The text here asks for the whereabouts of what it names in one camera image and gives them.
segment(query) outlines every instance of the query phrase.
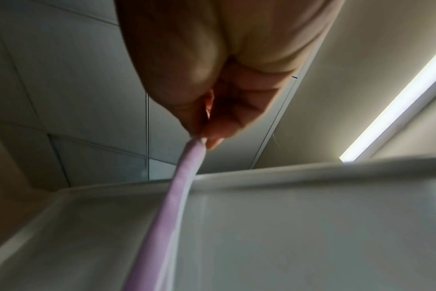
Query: beige ceiling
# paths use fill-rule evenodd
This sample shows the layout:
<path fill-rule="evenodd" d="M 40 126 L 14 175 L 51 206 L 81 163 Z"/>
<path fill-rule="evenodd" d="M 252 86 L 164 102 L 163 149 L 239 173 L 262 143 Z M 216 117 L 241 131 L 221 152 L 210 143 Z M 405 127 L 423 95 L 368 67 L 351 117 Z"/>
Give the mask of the beige ceiling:
<path fill-rule="evenodd" d="M 436 0 L 347 0 L 257 168 L 338 161 L 436 53 Z"/>

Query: white light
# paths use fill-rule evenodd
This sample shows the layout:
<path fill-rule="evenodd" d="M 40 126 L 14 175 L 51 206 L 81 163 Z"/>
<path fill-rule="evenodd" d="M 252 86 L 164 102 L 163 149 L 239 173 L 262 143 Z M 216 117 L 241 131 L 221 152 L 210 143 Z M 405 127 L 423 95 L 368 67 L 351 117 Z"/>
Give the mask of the white light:
<path fill-rule="evenodd" d="M 405 89 L 365 129 L 339 157 L 343 162 L 358 158 L 400 115 L 402 115 L 436 81 L 436 55 L 411 80 Z"/>

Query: lavender fabric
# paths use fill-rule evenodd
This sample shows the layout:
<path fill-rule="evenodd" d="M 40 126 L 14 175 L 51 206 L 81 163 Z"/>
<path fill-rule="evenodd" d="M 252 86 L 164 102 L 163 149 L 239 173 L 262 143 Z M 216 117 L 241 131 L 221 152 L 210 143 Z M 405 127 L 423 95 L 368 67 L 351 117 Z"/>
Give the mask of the lavender fabric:
<path fill-rule="evenodd" d="M 184 206 L 205 153 L 205 144 L 200 140 L 191 140 L 186 144 L 170 188 L 143 241 L 124 291 L 169 291 L 173 288 Z"/>

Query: purple fabric strip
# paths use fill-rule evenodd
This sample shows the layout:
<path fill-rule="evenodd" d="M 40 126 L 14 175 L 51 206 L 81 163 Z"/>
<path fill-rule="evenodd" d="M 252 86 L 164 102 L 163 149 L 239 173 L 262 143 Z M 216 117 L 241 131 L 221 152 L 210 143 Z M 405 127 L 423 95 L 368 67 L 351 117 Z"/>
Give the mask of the purple fabric strip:
<path fill-rule="evenodd" d="M 191 183 L 206 153 L 205 144 L 191 140 L 186 144 L 164 201 L 143 241 L 138 257 L 128 276 L 124 291 L 158 291 L 165 288 L 167 269 L 175 262 L 177 231 L 181 225 Z"/>

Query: hand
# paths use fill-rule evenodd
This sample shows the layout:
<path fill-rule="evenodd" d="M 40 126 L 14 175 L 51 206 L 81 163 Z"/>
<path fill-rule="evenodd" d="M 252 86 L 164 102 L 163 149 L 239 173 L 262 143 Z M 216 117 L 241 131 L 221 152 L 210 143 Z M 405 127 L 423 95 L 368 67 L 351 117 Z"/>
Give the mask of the hand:
<path fill-rule="evenodd" d="M 342 2 L 116 0 L 116 7 L 145 90 L 212 149 L 268 110 Z"/>

